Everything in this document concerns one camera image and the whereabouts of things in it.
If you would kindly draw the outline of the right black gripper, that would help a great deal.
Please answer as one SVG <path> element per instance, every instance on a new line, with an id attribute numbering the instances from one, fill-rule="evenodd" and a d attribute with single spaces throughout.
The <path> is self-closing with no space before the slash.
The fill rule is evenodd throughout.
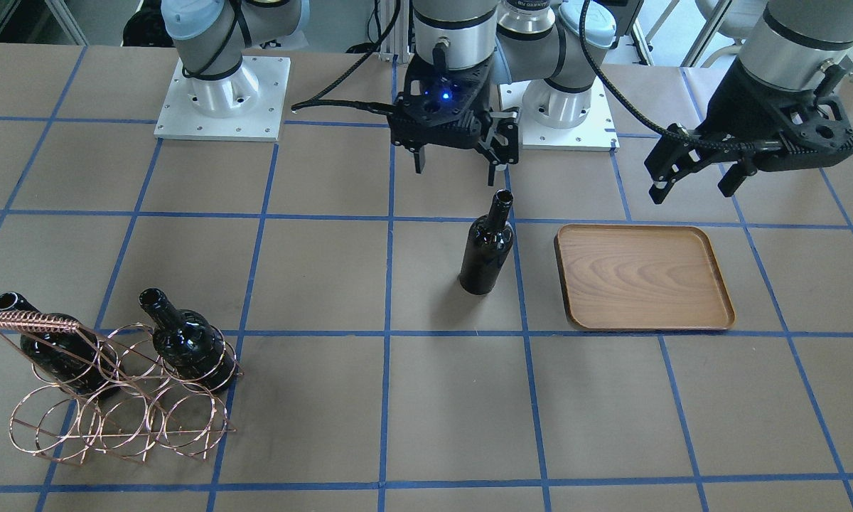
<path id="1" fill-rule="evenodd" d="M 491 64 L 477 64 L 462 71 L 463 147 L 476 149 L 488 160 L 488 172 L 520 162 L 521 108 L 494 111 L 490 106 Z M 427 165 L 426 146 L 414 150 L 414 172 L 422 175 Z"/>

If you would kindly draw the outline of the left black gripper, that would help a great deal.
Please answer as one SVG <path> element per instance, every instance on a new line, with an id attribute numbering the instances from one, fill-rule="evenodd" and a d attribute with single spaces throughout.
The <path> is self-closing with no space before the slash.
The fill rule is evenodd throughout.
<path id="1" fill-rule="evenodd" d="M 697 126 L 697 135 L 706 142 L 771 145 L 767 139 L 757 139 L 766 116 L 751 89 L 754 79 L 742 68 L 741 63 L 732 64 L 710 98 L 706 117 Z M 648 194 L 654 204 L 660 205 L 681 178 L 705 168 L 703 159 L 723 162 L 733 160 L 734 164 L 718 183 L 721 194 L 731 198 L 748 177 L 758 172 L 753 158 L 767 149 L 731 150 L 725 154 L 713 149 L 696 149 L 690 144 L 662 136 L 644 160 L 652 179 Z"/>

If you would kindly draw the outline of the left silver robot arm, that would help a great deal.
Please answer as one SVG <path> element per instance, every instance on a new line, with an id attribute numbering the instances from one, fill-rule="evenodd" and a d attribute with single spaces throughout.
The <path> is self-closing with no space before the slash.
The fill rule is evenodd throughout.
<path id="1" fill-rule="evenodd" d="M 660 135 L 645 159 L 653 202 L 712 164 L 731 163 L 718 185 L 731 197 L 759 171 L 834 166 L 853 155 L 853 129 L 835 92 L 848 74 L 853 1 L 699 1 L 697 9 L 704 23 L 686 64 L 734 60 L 696 129 L 657 125 L 603 75 L 599 61 L 586 61 L 588 36 L 567 43 L 590 78 L 601 78 L 632 117 Z"/>

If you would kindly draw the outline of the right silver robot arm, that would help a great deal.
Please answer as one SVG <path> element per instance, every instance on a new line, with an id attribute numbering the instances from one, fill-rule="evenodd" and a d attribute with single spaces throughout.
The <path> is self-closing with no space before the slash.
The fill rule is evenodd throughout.
<path id="1" fill-rule="evenodd" d="M 303 94 L 291 110 L 352 108 L 387 119 L 392 143 L 410 151 L 417 171 L 429 145 L 475 150 L 491 171 L 520 158 L 517 113 L 490 104 L 497 33 L 495 1 L 163 1 L 163 31 L 178 65 L 156 136 L 164 139 L 273 142 L 289 110 L 289 63 L 247 55 L 252 48 L 336 50 L 359 59 L 411 51 L 402 90 L 393 100 L 337 100 Z"/>

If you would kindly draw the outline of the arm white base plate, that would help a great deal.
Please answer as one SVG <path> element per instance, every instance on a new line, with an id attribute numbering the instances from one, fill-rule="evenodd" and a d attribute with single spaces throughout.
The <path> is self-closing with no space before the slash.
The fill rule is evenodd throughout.
<path id="1" fill-rule="evenodd" d="M 209 81 L 186 78 L 178 61 L 154 136 L 276 143 L 291 64 L 287 56 L 245 56 L 234 75 Z"/>
<path id="2" fill-rule="evenodd" d="M 523 149 L 608 151 L 618 148 L 617 129 L 604 85 L 556 90 L 542 79 L 498 85 L 500 106 L 520 108 Z"/>

